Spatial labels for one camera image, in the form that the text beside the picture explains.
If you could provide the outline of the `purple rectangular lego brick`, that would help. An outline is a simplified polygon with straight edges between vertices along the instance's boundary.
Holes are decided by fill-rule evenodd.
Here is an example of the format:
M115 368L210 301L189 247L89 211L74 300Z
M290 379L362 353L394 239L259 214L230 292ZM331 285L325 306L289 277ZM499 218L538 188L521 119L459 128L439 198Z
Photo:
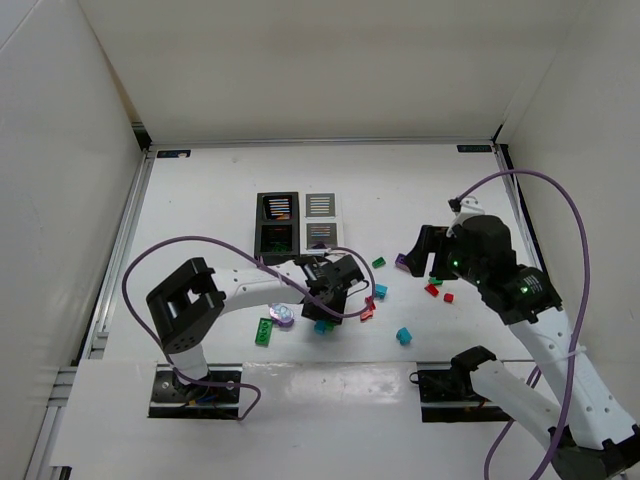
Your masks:
M409 271L409 268L408 268L408 266L406 265L406 262L405 262L405 255L404 255L404 254L399 253L399 254L396 256L396 259L395 259L395 266L396 266L397 268L401 269L401 270Z

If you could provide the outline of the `purple round lotus lego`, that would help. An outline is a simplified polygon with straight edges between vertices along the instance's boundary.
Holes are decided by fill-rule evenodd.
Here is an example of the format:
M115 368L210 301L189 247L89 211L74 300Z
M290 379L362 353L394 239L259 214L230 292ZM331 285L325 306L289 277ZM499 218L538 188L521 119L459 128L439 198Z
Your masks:
M282 303L269 306L271 320L280 328L290 328L295 322L295 314L291 308Z

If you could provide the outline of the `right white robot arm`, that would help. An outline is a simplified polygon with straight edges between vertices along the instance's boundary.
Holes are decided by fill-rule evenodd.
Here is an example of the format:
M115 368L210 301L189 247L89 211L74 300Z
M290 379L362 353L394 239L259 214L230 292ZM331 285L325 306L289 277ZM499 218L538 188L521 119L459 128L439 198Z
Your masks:
M509 228L474 215L452 227L424 225L405 263L411 274L461 279L523 344L556 396L549 401L513 376L487 348L451 360L453 385L497 404L543 447L562 479L612 479L639 462L639 425L572 345L562 301L541 270L518 263Z

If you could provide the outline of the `cyan long lego brick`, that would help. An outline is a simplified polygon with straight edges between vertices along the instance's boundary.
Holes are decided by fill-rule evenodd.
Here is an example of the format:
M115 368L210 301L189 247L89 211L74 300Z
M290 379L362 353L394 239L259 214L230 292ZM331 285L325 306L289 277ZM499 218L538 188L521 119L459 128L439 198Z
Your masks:
M327 331L326 322L318 320L314 324L314 332L320 335L325 334Z

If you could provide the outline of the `green square lego brick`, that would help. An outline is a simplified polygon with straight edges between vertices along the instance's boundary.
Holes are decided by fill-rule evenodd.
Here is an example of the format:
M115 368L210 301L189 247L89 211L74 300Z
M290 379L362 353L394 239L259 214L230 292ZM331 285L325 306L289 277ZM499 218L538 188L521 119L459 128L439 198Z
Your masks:
M289 250L290 248L284 243L275 242L271 245L272 252L288 252Z

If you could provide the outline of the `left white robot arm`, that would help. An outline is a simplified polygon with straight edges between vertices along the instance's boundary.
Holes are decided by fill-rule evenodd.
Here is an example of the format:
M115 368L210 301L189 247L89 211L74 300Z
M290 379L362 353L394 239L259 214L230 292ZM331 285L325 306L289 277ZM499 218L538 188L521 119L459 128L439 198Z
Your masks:
M146 297L162 352L178 369L185 393L205 381L202 341L218 317L251 307L301 304L302 316L341 323L349 290L365 281L350 255L299 256L278 265L216 271L205 259L187 260Z

